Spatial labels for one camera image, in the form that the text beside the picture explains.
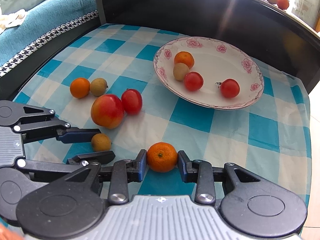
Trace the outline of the elongated red tomato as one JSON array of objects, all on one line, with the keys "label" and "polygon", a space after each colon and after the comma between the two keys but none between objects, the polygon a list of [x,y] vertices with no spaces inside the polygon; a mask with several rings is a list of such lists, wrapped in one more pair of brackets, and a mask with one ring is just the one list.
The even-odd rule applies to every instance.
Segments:
[{"label": "elongated red tomato", "polygon": [[138,114],[143,105],[143,99],[140,92],[136,89],[127,89],[121,96],[124,111],[129,115]]}]

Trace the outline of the blue checkered tablecloth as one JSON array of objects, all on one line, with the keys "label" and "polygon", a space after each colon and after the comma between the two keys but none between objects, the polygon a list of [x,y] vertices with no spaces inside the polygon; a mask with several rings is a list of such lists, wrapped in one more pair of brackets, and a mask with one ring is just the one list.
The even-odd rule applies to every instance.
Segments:
[{"label": "blue checkered tablecloth", "polygon": [[301,81],[258,62],[265,81],[262,97],[237,111],[218,111],[189,103],[166,89],[153,70],[153,56],[177,33],[129,25],[105,25],[76,40],[50,60],[22,88],[15,101],[51,108],[71,125],[94,128],[95,98],[71,96],[73,80],[104,78],[121,96],[138,90],[139,115],[127,116],[104,133],[116,159],[135,158],[141,149],[167,142],[190,159],[213,166],[236,163],[285,187],[303,200],[311,188],[310,101]]}]

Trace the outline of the white floral plate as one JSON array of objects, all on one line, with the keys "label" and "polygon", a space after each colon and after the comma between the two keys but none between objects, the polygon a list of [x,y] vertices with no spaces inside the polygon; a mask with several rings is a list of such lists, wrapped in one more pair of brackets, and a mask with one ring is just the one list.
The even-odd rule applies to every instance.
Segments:
[{"label": "white floral plate", "polygon": [[[196,92],[188,91],[183,82],[173,75],[174,57],[181,51],[191,53],[195,64],[192,71],[199,73],[204,84]],[[199,106],[235,110],[256,103],[264,91],[263,74],[246,53],[239,48],[207,37],[181,37],[163,45],[153,58],[154,70],[161,83],[171,92]],[[219,83],[235,80],[240,93],[232,99],[222,96]]]}]

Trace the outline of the teal sofa cover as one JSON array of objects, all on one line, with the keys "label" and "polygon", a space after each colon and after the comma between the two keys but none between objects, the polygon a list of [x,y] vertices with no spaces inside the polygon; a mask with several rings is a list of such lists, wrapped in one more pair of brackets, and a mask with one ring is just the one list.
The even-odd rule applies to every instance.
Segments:
[{"label": "teal sofa cover", "polygon": [[1,34],[1,76],[44,44],[98,17],[95,0],[46,0]]}]

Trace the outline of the mandarin orange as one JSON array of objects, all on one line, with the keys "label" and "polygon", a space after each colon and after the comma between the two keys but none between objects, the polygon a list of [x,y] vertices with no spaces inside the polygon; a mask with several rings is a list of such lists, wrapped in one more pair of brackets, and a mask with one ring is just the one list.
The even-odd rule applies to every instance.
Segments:
[{"label": "mandarin orange", "polygon": [[90,82],[83,77],[79,77],[72,81],[70,85],[70,93],[73,97],[81,99],[89,94]]},{"label": "mandarin orange", "polygon": [[178,154],[171,144],[157,142],[148,149],[146,160],[149,168],[153,171],[165,173],[175,168],[178,162]]},{"label": "mandarin orange", "polygon": [[191,53],[187,51],[180,51],[174,57],[174,64],[183,63],[188,66],[189,69],[193,68],[195,60]]}]

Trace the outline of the dark curved coffee table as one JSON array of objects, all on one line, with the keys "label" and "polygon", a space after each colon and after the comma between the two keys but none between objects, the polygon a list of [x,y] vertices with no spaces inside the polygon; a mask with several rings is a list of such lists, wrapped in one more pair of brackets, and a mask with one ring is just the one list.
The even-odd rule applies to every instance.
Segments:
[{"label": "dark curved coffee table", "polygon": [[138,25],[230,43],[301,79],[319,82],[319,36],[262,0],[96,0],[101,23]]}]

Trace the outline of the small red tomato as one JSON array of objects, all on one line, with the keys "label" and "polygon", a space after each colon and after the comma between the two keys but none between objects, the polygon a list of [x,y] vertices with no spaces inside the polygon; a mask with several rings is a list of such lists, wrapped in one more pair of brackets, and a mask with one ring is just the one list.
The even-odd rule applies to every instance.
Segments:
[{"label": "small red tomato", "polygon": [[240,86],[234,79],[217,82],[218,89],[224,98],[234,98],[240,93]]}]

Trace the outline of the brown longan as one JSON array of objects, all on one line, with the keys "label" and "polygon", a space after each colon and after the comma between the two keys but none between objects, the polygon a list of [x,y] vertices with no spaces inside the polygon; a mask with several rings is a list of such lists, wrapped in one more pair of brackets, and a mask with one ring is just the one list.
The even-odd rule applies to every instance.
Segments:
[{"label": "brown longan", "polygon": [[93,136],[91,144],[95,152],[101,152],[109,151],[111,149],[112,142],[107,135],[103,133],[98,133]]},{"label": "brown longan", "polygon": [[189,73],[189,67],[184,63],[177,63],[173,68],[173,76],[177,81],[183,81],[184,77]]},{"label": "brown longan", "polygon": [[101,96],[103,95],[108,88],[107,81],[103,78],[96,78],[90,83],[90,92],[94,96]]}]

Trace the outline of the large red apple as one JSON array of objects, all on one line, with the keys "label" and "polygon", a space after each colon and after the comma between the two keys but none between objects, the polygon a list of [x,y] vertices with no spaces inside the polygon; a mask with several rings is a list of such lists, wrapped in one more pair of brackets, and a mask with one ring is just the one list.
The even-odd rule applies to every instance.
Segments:
[{"label": "large red apple", "polygon": [[114,94],[104,94],[97,98],[91,107],[92,121],[108,129],[120,125],[124,118],[124,107],[120,98]]}]

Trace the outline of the red cherry tomato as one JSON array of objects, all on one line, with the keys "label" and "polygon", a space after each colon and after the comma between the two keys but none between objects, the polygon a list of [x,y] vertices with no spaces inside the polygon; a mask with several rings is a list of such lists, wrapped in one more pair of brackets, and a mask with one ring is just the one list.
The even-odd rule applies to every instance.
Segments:
[{"label": "red cherry tomato", "polygon": [[194,92],[202,88],[204,80],[198,72],[189,72],[183,82],[187,90]]}]

